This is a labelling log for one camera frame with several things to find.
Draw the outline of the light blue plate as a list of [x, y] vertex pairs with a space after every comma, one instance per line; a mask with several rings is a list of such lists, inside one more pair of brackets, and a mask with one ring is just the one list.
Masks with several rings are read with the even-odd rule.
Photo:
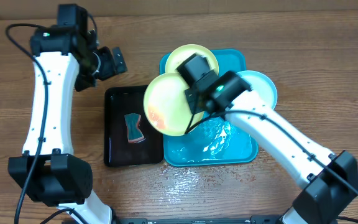
[[272, 109], [276, 107], [278, 94], [273, 81], [263, 73], [244, 70], [238, 73], [253, 90], [256, 90], [261, 99], [263, 99]]

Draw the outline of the green and orange sponge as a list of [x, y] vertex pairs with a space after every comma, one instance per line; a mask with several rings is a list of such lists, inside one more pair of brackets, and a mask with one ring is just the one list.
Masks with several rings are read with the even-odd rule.
[[130, 113], [124, 116], [127, 127], [127, 140], [128, 143], [136, 144], [145, 140], [142, 131], [139, 129], [141, 115], [137, 113]]

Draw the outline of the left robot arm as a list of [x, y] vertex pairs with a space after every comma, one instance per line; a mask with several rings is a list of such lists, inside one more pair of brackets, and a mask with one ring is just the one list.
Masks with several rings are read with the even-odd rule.
[[118, 223], [114, 210], [93, 190], [93, 173], [74, 155], [71, 140], [73, 93], [119, 73], [119, 49], [100, 47], [86, 25], [37, 25], [25, 50], [34, 64], [35, 87], [29, 132], [9, 175], [24, 199], [54, 207], [78, 223]]

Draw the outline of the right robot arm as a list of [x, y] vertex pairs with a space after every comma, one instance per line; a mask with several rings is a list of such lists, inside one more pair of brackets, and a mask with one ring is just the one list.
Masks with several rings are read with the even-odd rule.
[[356, 198], [358, 164], [333, 153], [297, 130], [267, 105], [251, 84], [233, 71], [181, 74], [200, 107], [242, 129], [289, 173], [301, 189], [280, 223], [332, 223]]

